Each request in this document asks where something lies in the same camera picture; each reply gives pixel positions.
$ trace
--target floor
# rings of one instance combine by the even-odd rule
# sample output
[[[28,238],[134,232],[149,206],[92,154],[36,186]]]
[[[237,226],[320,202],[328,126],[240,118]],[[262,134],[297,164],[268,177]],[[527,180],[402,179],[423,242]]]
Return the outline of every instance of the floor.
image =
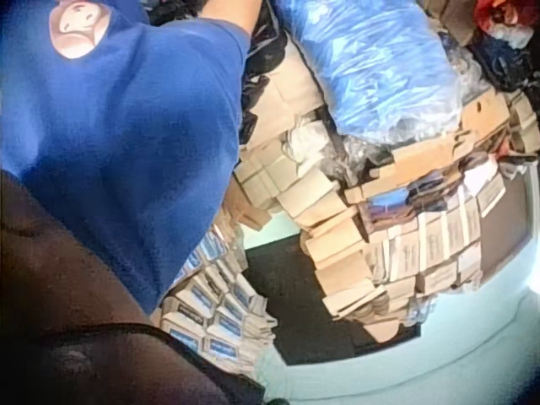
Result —
[[[532,206],[540,205],[535,178]],[[293,404],[511,403],[540,365],[540,304],[528,287],[533,270],[540,273],[539,257],[536,233],[480,291],[442,296],[420,339],[361,358],[292,367],[270,349],[256,378],[268,399]]]

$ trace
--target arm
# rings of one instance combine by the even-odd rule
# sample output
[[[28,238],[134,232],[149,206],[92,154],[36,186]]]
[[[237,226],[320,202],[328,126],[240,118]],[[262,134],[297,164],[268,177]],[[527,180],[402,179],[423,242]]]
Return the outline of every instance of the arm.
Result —
[[[241,27],[251,36],[261,5],[262,0],[208,0],[199,17],[227,21]]]
[[[2,334],[149,323],[122,283],[2,171]]]

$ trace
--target printed logo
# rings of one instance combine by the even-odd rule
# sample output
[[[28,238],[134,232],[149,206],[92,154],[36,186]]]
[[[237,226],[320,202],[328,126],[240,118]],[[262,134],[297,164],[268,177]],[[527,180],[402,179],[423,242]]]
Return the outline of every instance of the printed logo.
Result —
[[[103,4],[61,0],[49,16],[52,46],[67,59],[93,51],[111,23],[111,11]]]

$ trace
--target shirt sleeve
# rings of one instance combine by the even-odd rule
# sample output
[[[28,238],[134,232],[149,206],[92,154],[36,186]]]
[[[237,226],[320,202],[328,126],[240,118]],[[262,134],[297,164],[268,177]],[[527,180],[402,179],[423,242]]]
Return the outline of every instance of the shirt sleeve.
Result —
[[[217,19],[172,21],[162,28],[178,29],[190,36],[200,55],[220,74],[240,75],[244,71],[249,35],[237,25]]]

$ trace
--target red item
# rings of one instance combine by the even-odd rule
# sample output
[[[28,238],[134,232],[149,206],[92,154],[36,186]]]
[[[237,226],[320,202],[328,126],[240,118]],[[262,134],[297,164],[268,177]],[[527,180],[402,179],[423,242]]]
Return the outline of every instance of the red item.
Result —
[[[474,10],[474,21],[482,31],[489,33],[493,25],[492,10],[504,5],[511,5],[517,12],[517,23],[532,27],[538,21],[536,0],[478,0]]]

